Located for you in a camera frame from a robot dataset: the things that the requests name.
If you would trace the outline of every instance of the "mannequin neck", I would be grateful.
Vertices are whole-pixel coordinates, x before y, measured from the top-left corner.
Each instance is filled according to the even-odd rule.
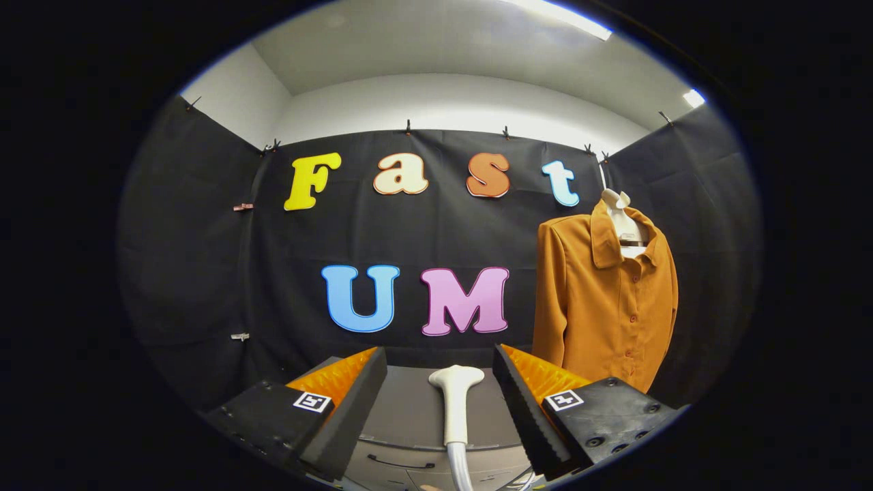
[[[649,231],[640,226],[633,218],[628,216],[624,208],[630,204],[630,198],[627,194],[618,194],[613,190],[603,190],[601,199],[607,205],[607,213],[612,220],[615,228],[615,235],[619,240],[619,244],[623,241],[648,244]],[[622,256],[626,258],[635,258],[645,250],[643,245],[622,246]]]

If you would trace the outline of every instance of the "letter f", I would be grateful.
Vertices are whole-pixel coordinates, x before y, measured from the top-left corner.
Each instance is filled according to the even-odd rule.
[[[326,165],[337,170],[340,167],[340,154],[333,152],[323,156],[303,157],[291,163],[294,167],[294,180],[291,183],[291,195],[285,201],[285,211],[306,210],[315,206],[315,198],[309,195],[309,188],[315,188],[320,193],[327,186],[327,169],[315,170],[316,165]]]

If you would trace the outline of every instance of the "white wall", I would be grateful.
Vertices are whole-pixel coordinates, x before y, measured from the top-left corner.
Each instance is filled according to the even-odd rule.
[[[649,133],[603,107],[511,80],[423,73],[336,84],[297,95],[272,128],[282,144],[361,131],[455,129],[523,136],[613,154]]]
[[[182,90],[182,97],[187,102],[200,97],[197,109],[259,149],[272,144],[272,129],[291,103],[285,86],[251,44],[215,63]]]

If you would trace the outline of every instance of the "letter m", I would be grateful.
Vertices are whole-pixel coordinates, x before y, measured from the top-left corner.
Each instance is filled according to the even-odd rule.
[[[445,311],[449,311],[457,330],[465,332],[479,311],[479,320],[473,324],[478,333],[495,333],[506,329],[503,318],[503,285],[509,278],[509,270],[503,267],[487,267],[479,272],[473,288],[466,294],[457,277],[450,269],[429,269],[422,273],[422,281],[430,289],[428,323],[422,328],[425,335],[447,335],[451,332],[445,323]]]

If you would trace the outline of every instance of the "letter u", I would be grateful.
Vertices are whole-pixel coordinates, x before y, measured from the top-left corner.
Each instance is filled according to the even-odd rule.
[[[327,309],[331,319],[345,330],[374,333],[385,329],[394,320],[394,278],[400,276],[397,266],[371,266],[367,276],[376,289],[376,310],[372,315],[358,315],[352,303],[352,280],[358,270],[351,266],[326,266],[321,277],[327,281]]]

